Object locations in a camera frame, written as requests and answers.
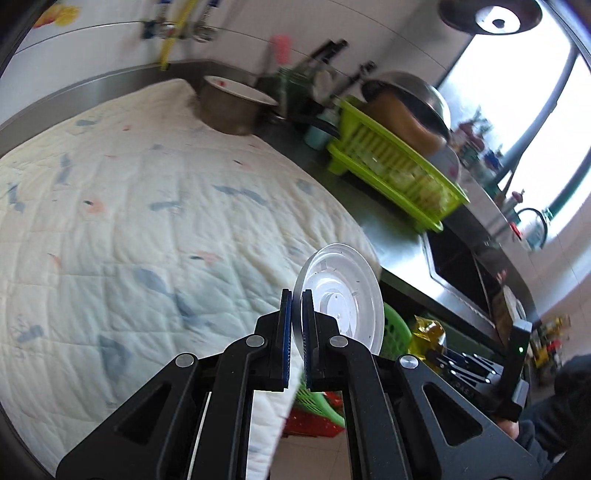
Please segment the dark sleeve right forearm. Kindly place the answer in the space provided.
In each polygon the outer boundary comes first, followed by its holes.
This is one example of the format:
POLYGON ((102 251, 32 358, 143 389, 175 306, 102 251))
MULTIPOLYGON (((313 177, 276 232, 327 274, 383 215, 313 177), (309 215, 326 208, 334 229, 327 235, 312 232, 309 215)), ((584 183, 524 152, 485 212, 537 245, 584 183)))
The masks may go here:
POLYGON ((576 444, 590 425, 590 355, 567 361, 554 379, 554 393, 526 408, 516 442, 537 461, 542 475, 576 444))

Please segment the person's right hand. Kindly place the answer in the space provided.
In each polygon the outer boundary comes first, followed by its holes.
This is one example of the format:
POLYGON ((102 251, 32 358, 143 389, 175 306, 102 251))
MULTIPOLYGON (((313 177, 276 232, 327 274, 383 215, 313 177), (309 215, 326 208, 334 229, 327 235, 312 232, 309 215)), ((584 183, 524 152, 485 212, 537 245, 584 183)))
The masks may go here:
POLYGON ((518 422, 513 422, 506 419, 497 419, 497 425, 503 430, 510 438, 516 440, 520 433, 520 427, 518 422))

